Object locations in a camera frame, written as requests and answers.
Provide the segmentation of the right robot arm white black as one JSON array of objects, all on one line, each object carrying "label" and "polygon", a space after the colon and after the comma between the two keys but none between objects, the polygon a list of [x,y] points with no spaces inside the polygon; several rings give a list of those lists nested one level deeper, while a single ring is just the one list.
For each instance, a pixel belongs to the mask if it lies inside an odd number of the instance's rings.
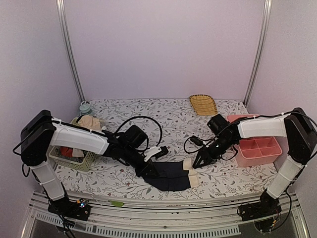
[{"label": "right robot arm white black", "polygon": [[298,174],[317,154],[317,124],[302,108],[277,115],[215,115],[208,127],[215,137],[209,142],[191,140],[201,145],[193,163],[194,168],[207,166],[222,159],[232,148],[235,160],[242,168],[272,164],[286,158],[277,175],[263,192],[265,197],[256,206],[260,216],[275,209],[277,200],[296,181]]}]

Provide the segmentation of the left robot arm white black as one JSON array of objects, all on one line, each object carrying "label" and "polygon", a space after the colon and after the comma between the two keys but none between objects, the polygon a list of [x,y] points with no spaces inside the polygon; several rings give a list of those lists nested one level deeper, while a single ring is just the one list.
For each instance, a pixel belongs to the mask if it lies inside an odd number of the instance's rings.
[{"label": "left robot arm white black", "polygon": [[89,154],[109,157],[132,166],[139,177],[157,175],[151,158],[162,151],[158,144],[150,147],[147,135],[135,125],[125,132],[93,130],[56,119],[48,110],[40,111],[22,129],[17,147],[22,162],[63,215],[72,213],[73,203],[66,199],[66,191],[48,162],[49,148],[56,149],[54,155],[64,160]]}]

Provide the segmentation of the navy underwear with cream waistband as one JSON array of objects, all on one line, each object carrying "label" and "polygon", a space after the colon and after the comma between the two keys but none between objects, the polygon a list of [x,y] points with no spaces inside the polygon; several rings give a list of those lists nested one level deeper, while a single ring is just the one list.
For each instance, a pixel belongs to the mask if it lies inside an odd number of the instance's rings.
[{"label": "navy underwear with cream waistband", "polygon": [[143,180],[160,191],[184,191],[199,186],[199,175],[190,158],[179,162],[154,162],[154,168],[156,175],[143,176]]}]

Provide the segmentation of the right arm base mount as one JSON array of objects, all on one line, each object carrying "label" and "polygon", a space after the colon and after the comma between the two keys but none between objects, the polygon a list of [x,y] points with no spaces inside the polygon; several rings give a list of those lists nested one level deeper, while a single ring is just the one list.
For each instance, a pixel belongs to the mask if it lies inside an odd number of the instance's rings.
[{"label": "right arm base mount", "polygon": [[237,209],[242,221],[264,218],[267,216],[277,215],[282,209],[278,199],[264,199],[255,203],[243,203]]}]

